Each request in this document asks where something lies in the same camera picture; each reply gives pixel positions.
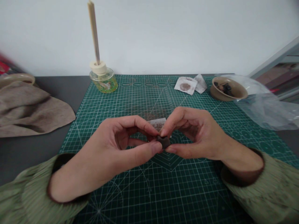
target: fingernail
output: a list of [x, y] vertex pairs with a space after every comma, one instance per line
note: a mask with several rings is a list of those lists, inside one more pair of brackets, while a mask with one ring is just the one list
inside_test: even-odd
[[162, 131], [161, 131], [161, 134], [160, 134], [160, 136], [161, 137], [163, 137], [163, 136], [165, 136], [166, 135], [166, 130], [165, 129], [163, 129]]
[[158, 153], [159, 151], [161, 151], [162, 144], [160, 142], [153, 142], [151, 144], [151, 148], [152, 148], [152, 155], [155, 155], [156, 153]]
[[174, 148], [169, 148], [169, 147], [167, 149], [165, 149], [165, 151], [168, 153], [176, 153], [177, 152], [177, 150], [175, 150]]

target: hand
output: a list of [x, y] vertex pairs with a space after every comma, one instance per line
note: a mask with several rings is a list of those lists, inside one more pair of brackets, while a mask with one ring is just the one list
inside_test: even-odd
[[263, 159], [229, 137], [206, 110], [177, 107], [167, 118], [161, 136], [178, 129], [193, 143], [172, 144], [166, 151], [185, 159], [221, 160], [242, 185], [253, 183], [263, 170]]
[[177, 129], [194, 143], [172, 144], [166, 149], [167, 152], [185, 159], [204, 157], [222, 160], [227, 156], [225, 145], [232, 139], [224, 133], [208, 111], [177, 107], [167, 118], [161, 136], [170, 136]]
[[[136, 132], [150, 141], [159, 134], [139, 116], [103, 121], [83, 148], [52, 175], [50, 196], [57, 202], [71, 201], [103, 186], [115, 175], [146, 163], [162, 149], [159, 142], [130, 138]], [[125, 150], [127, 146], [136, 147]]]

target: paper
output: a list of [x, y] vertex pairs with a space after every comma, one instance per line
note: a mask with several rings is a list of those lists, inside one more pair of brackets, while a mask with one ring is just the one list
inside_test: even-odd
[[193, 95], [197, 81], [190, 77], [180, 77], [175, 84], [174, 89]]
[[165, 121], [166, 121], [166, 118], [159, 118], [156, 120], [150, 120], [150, 121], [148, 121], [148, 123], [150, 123], [158, 132], [160, 132]]
[[195, 76], [194, 79], [197, 81], [195, 91], [202, 94], [207, 89], [205, 80], [203, 79], [201, 74], [198, 74], [197, 76]]

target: beige cup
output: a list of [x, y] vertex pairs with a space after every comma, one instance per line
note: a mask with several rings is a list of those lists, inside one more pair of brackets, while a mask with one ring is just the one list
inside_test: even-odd
[[11, 74], [11, 75], [7, 75], [7, 76], [1, 76], [0, 77], [0, 89], [5, 86], [10, 85], [11, 83], [13, 83], [15, 81], [22, 81], [22, 82], [26, 82], [28, 84], [34, 85], [35, 77], [30, 74], [26, 74], [26, 73], [18, 73], [18, 74]]
[[[226, 95], [223, 93], [221, 90], [219, 90], [215, 85], [214, 82], [217, 82], [218, 84], [222, 83], [228, 83], [231, 86], [231, 92], [235, 97]], [[225, 78], [225, 77], [215, 77], [212, 80], [212, 86], [210, 89], [211, 95], [213, 98], [216, 100], [220, 101], [232, 101], [232, 100], [240, 100], [240, 99], [245, 99], [248, 97], [247, 90], [239, 83], [236, 81]]]

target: wall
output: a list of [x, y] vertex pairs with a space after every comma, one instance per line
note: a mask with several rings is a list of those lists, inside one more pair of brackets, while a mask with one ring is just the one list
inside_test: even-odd
[[[248, 75], [299, 36], [292, 0], [94, 0], [100, 56], [117, 74]], [[35, 76], [88, 75], [87, 0], [0, 3], [0, 52]]]

